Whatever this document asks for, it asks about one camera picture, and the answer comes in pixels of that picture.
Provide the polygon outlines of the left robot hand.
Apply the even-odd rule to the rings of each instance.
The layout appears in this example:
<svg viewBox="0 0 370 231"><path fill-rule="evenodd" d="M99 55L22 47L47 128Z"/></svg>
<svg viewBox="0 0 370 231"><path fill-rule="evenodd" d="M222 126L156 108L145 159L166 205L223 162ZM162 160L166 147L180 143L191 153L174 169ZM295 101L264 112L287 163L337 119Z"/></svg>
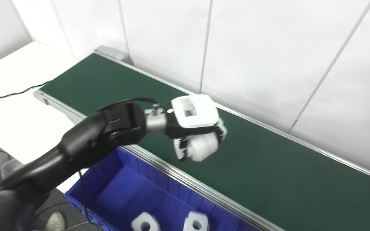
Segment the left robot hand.
<svg viewBox="0 0 370 231"><path fill-rule="evenodd" d="M215 102L206 94L174 98L163 105L165 134L173 139L179 161L203 161L225 140L227 128Z"/></svg>

